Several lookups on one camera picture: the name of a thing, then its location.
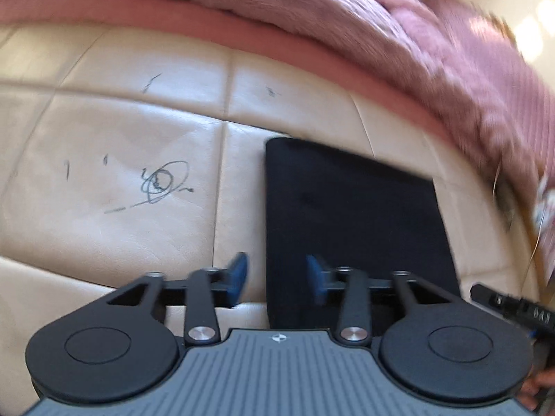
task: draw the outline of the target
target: round black pad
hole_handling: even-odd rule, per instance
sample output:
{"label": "round black pad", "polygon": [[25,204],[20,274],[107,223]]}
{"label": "round black pad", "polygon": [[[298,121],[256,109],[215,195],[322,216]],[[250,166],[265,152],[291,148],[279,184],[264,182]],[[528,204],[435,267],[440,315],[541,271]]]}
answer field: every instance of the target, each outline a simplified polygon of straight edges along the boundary
{"label": "round black pad", "polygon": [[66,342],[66,351],[77,361],[102,364],[123,357],[131,347],[131,338],[115,328],[86,328]]}
{"label": "round black pad", "polygon": [[394,378],[447,403],[482,403],[528,375],[532,348],[519,328],[467,303],[419,305],[391,326],[379,357]]}
{"label": "round black pad", "polygon": [[123,400],[164,379],[176,363],[173,333],[137,307],[84,307],[43,327],[26,362],[35,386],[56,400]]}

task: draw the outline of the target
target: pen ink mark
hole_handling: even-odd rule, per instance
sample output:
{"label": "pen ink mark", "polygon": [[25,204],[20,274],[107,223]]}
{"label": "pen ink mark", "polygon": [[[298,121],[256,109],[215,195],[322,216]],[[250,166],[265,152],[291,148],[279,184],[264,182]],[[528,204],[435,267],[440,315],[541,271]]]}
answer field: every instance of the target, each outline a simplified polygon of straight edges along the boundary
{"label": "pen ink mark", "polygon": [[146,91],[148,91],[148,88],[151,87],[152,82],[153,82],[156,78],[158,78],[160,75],[161,75],[161,73],[157,74],[156,76],[153,76],[153,77],[151,78],[151,80],[150,80],[148,83],[146,83],[146,86],[143,88],[143,93],[144,93],[144,94],[146,94]]}
{"label": "pen ink mark", "polygon": [[134,205],[131,205],[129,208],[134,208],[135,206],[144,205],[145,203],[148,203],[148,200],[145,200],[145,201],[139,202],[139,203],[135,203]]}
{"label": "pen ink mark", "polygon": [[107,211],[104,211],[104,214],[110,214],[110,213],[113,213],[113,212],[120,212],[120,211],[124,211],[124,209],[126,209],[126,207],[121,206],[120,208],[109,209]]}
{"label": "pen ink mark", "polygon": [[141,192],[146,194],[146,200],[131,206],[142,205],[144,203],[158,203],[174,191],[188,190],[191,188],[183,187],[189,177],[189,163],[187,161],[170,161],[162,167],[156,169],[147,176],[146,168],[141,173],[143,184]]}

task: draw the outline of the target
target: black cushion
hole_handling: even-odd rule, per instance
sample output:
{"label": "black cushion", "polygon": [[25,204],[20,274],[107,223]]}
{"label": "black cushion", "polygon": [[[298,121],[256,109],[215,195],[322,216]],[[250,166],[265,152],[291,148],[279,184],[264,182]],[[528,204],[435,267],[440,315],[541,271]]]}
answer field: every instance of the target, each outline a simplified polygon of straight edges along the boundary
{"label": "black cushion", "polygon": [[[334,148],[276,138],[266,143],[266,188],[272,328],[334,328],[338,310],[312,303],[307,254],[373,278],[409,270],[460,295],[432,181]],[[373,325],[386,326],[393,315],[384,309],[373,317]]]}

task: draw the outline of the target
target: silver bolt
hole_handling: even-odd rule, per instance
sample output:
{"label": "silver bolt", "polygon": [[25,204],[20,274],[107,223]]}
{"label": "silver bolt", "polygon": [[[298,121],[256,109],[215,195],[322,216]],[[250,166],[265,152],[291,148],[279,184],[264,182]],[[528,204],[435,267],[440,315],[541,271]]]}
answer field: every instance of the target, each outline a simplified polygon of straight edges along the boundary
{"label": "silver bolt", "polygon": [[195,341],[208,341],[216,336],[216,331],[210,327],[193,327],[189,330],[189,338]]}
{"label": "silver bolt", "polygon": [[357,342],[366,339],[368,332],[361,327],[347,327],[341,330],[340,335],[347,341]]}

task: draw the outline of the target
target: cream leather seat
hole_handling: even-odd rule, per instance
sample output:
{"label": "cream leather seat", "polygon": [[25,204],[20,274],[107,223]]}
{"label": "cream leather seat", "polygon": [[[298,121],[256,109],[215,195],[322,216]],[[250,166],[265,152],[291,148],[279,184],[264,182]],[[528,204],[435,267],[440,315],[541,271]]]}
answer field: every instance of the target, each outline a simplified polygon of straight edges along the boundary
{"label": "cream leather seat", "polygon": [[[520,217],[507,230],[460,153],[373,102],[193,38],[0,26],[0,414],[37,399],[34,331],[145,272],[184,278],[248,252],[244,303],[220,323],[265,327],[264,142],[283,135],[433,179],[464,295],[478,280],[520,293]],[[180,185],[163,198],[160,169]]]}

